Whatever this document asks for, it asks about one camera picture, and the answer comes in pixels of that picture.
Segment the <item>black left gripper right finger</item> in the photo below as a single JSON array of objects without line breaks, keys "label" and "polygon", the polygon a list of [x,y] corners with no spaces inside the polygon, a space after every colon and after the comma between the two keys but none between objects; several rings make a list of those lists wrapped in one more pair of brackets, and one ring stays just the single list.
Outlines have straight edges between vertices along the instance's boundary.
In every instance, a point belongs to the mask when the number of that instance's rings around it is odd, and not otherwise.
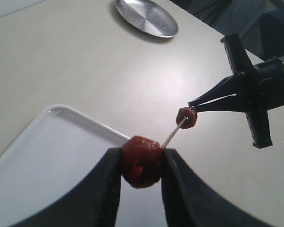
[{"label": "black left gripper right finger", "polygon": [[267,227],[207,185],[175,149],[164,150],[161,191],[169,227]]}]

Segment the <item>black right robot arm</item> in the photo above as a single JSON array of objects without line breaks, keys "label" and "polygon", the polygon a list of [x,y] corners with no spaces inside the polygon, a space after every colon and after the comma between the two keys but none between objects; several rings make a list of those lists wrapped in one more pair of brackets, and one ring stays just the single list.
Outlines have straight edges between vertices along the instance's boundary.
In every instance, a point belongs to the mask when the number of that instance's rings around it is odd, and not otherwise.
[{"label": "black right robot arm", "polygon": [[221,39],[233,75],[223,78],[208,92],[188,102],[198,113],[240,112],[246,115],[253,146],[273,145],[268,110],[284,106],[284,61],[274,58],[253,65],[238,34]]}]

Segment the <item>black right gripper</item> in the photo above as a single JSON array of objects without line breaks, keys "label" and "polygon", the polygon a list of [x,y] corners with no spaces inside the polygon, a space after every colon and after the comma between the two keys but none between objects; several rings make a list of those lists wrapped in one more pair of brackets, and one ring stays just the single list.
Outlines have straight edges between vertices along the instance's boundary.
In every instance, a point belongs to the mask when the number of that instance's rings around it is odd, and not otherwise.
[{"label": "black right gripper", "polygon": [[260,75],[250,61],[238,34],[225,36],[220,42],[224,45],[233,75],[223,78],[209,91],[189,101],[188,106],[194,106],[197,112],[236,112],[238,96],[247,106],[243,112],[253,138],[253,146],[256,148],[270,147],[273,143],[268,113],[260,103],[262,101],[258,87]]}]

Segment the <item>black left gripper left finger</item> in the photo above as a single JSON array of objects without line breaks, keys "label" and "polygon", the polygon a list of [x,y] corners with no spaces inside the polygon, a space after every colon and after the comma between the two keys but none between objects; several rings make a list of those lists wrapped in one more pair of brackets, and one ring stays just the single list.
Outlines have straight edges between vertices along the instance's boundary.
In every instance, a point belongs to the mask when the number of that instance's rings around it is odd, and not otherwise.
[{"label": "black left gripper left finger", "polygon": [[121,149],[109,148],[71,191],[17,227],[113,227],[121,193]]}]

